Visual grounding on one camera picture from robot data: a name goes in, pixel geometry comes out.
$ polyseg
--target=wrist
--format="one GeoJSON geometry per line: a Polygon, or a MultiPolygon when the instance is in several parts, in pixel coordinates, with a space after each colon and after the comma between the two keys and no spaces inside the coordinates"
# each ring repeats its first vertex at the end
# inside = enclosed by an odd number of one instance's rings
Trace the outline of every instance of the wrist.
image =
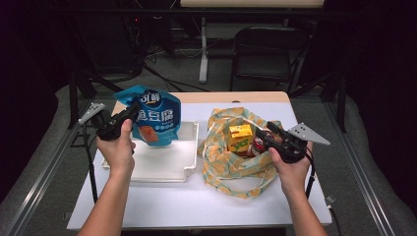
{"type": "Polygon", "coordinates": [[[112,168],[110,167],[109,178],[120,181],[130,181],[133,168],[112,168]]]}
{"type": "Polygon", "coordinates": [[[302,188],[284,190],[283,193],[289,202],[307,199],[306,192],[302,188]]]}

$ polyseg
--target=orange carton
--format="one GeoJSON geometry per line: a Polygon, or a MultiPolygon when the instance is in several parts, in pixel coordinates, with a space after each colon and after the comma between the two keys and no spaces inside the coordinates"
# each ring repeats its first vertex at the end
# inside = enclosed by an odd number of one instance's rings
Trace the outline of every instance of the orange carton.
{"type": "Polygon", "coordinates": [[[230,151],[247,152],[252,141],[252,129],[250,125],[230,126],[230,137],[227,147],[230,151]]]}

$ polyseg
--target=table surface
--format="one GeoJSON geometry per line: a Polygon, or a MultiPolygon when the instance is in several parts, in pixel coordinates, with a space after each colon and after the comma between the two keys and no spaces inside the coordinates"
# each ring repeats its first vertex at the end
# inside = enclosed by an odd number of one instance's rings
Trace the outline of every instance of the table surface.
{"type": "Polygon", "coordinates": [[[182,7],[321,8],[324,0],[181,0],[182,7]]]}
{"type": "MultiPolygon", "coordinates": [[[[280,120],[287,130],[297,121],[285,92],[180,92],[183,121],[198,121],[199,143],[207,136],[208,118],[215,107],[243,106],[267,120],[280,120]]],[[[115,112],[124,108],[117,102],[115,112]]],[[[94,159],[97,191],[100,193],[109,171],[100,167],[103,159],[97,151],[94,159]]],[[[292,224],[288,203],[280,188],[279,177],[252,200],[227,196],[205,185],[203,161],[197,158],[195,173],[185,183],[131,183],[123,221],[124,229],[184,229],[272,227],[292,224]]],[[[257,184],[259,180],[241,179],[236,186],[257,184]]],[[[331,223],[325,197],[317,179],[310,204],[323,225],[331,223]]],[[[67,228],[79,230],[93,207],[89,176],[80,192],[67,228]]]]}

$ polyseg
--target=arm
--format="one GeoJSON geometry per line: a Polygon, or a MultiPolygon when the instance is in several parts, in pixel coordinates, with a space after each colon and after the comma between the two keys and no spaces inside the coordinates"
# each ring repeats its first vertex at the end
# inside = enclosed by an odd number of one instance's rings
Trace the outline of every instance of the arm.
{"type": "Polygon", "coordinates": [[[105,142],[97,137],[97,147],[110,165],[110,176],[79,235],[120,235],[135,167],[131,130],[132,121],[128,119],[122,125],[119,139],[105,142]]]}
{"type": "MultiPolygon", "coordinates": [[[[308,143],[308,147],[312,149],[312,144],[308,143]]],[[[310,206],[305,192],[304,186],[310,161],[303,158],[296,163],[285,163],[272,147],[269,149],[269,154],[279,173],[282,192],[288,200],[295,234],[298,236],[327,235],[310,206]]]]}

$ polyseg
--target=finger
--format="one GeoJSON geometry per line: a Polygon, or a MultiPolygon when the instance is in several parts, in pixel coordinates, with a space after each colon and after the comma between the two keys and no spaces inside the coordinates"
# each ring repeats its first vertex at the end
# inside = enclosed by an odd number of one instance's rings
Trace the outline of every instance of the finger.
{"type": "Polygon", "coordinates": [[[270,147],[268,149],[268,151],[269,151],[270,157],[272,158],[273,162],[278,163],[278,162],[282,161],[281,155],[279,155],[279,152],[275,148],[270,147]]]}
{"type": "Polygon", "coordinates": [[[123,137],[123,139],[129,139],[131,131],[132,131],[132,120],[126,119],[122,124],[120,136],[123,137]]]}
{"type": "Polygon", "coordinates": [[[103,147],[103,140],[102,140],[99,136],[97,136],[97,138],[95,139],[95,145],[96,145],[99,149],[101,149],[101,147],[103,147]]]}
{"type": "Polygon", "coordinates": [[[308,143],[307,143],[307,148],[308,148],[311,152],[313,152],[313,143],[312,143],[312,142],[308,142],[308,143]]]}
{"type": "Polygon", "coordinates": [[[300,162],[303,162],[305,165],[310,166],[310,160],[309,160],[308,158],[306,158],[306,157],[302,158],[302,159],[300,160],[300,162]]]}

